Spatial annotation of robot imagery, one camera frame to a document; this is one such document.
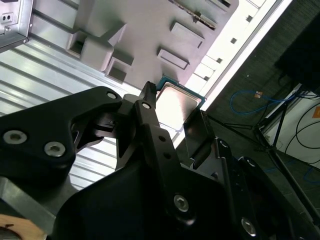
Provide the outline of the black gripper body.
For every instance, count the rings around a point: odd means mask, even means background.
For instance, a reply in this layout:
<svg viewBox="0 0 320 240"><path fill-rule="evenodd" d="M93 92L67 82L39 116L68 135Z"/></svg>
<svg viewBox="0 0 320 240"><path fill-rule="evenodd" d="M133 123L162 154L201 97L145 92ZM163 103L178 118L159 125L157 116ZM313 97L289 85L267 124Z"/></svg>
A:
<svg viewBox="0 0 320 240"><path fill-rule="evenodd" d="M212 178L182 168L183 196L192 224L169 214L153 171L132 163L74 194L59 210L53 240L238 240L223 187Z"/></svg>

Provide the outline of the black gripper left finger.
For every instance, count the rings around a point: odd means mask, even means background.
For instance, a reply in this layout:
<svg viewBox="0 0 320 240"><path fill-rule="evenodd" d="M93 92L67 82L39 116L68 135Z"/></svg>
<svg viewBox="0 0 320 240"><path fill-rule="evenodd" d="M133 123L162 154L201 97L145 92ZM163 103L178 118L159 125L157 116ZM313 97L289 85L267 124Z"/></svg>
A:
<svg viewBox="0 0 320 240"><path fill-rule="evenodd" d="M79 151L115 138L116 171L137 162L149 167L167 212L177 208L177 220L191 225L185 216L187 188L178 178L182 167L155 106L156 86L147 82L138 97L121 98L99 86L3 116L0 174L33 187L56 186L67 178Z"/></svg>

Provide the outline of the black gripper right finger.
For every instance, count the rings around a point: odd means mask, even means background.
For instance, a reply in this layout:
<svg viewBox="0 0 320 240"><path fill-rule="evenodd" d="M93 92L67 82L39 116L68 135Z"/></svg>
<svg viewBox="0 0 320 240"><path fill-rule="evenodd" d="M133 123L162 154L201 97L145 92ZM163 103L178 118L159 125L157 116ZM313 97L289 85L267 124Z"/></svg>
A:
<svg viewBox="0 0 320 240"><path fill-rule="evenodd" d="M297 213L255 161L232 156L229 145L215 136L204 111L195 112L183 127L192 168L225 187L231 225L220 220L222 234L238 231L243 240L316 238L316 225Z"/></svg>

